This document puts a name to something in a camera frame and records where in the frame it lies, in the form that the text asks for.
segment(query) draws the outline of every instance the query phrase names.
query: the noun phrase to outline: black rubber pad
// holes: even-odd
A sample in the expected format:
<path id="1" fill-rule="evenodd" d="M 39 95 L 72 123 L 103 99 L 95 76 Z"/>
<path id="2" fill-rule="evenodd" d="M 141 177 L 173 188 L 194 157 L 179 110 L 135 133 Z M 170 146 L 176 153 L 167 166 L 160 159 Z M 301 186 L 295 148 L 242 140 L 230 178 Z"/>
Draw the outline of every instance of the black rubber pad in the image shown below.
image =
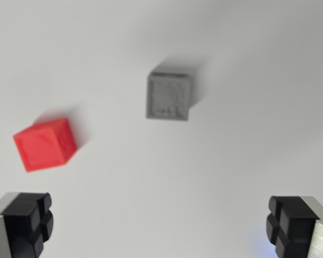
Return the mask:
<path id="1" fill-rule="evenodd" d="M 267 217 L 269 241 L 279 258 L 306 258 L 318 216 L 299 196 L 272 196 Z"/>
<path id="2" fill-rule="evenodd" d="M 53 230 L 48 193 L 21 193 L 1 213 L 12 258 L 38 258 Z"/>

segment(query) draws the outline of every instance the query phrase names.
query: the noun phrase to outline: red cube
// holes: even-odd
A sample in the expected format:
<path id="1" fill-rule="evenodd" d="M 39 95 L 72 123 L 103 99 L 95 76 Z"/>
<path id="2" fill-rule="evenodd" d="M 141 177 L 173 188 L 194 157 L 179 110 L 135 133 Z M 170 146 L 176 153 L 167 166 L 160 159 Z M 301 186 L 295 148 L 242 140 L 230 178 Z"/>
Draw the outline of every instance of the red cube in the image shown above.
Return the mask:
<path id="1" fill-rule="evenodd" d="M 32 125 L 13 138 L 27 172 L 66 164 L 77 150 L 67 118 Z"/>

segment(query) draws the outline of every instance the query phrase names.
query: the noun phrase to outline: textured cube face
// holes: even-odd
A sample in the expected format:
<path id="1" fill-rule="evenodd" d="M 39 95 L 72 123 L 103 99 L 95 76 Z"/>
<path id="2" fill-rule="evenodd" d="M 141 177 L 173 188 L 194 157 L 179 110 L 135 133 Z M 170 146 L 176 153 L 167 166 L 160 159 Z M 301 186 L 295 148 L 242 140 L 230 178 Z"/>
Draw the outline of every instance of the textured cube face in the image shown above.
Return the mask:
<path id="1" fill-rule="evenodd" d="M 151 73 L 148 78 L 147 117 L 187 120 L 191 97 L 188 75 Z"/>
<path id="2" fill-rule="evenodd" d="M 14 140 L 28 172 L 63 165 L 77 149 L 66 118 L 35 124 Z"/>

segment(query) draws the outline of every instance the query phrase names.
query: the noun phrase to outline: white table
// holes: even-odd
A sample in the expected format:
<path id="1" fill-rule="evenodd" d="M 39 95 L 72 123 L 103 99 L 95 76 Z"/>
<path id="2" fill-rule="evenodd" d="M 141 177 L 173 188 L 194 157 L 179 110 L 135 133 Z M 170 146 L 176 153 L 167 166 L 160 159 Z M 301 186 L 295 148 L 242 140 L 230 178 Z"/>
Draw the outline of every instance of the white table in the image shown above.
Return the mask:
<path id="1" fill-rule="evenodd" d="M 189 121 L 145 119 L 157 65 L 197 68 Z M 49 109 L 81 149 L 26 173 Z M 0 1 L 0 197 L 49 192 L 41 258 L 272 258 L 271 195 L 323 205 L 323 0 Z"/>

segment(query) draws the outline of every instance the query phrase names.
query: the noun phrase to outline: gray cube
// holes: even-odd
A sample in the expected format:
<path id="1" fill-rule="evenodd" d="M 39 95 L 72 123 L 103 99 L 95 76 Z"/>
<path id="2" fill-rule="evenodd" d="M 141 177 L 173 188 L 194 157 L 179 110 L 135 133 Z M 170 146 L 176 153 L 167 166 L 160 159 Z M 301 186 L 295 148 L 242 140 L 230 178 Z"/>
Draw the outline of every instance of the gray cube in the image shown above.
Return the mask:
<path id="1" fill-rule="evenodd" d="M 148 77 L 147 118 L 188 120 L 191 87 L 186 74 L 152 72 Z"/>

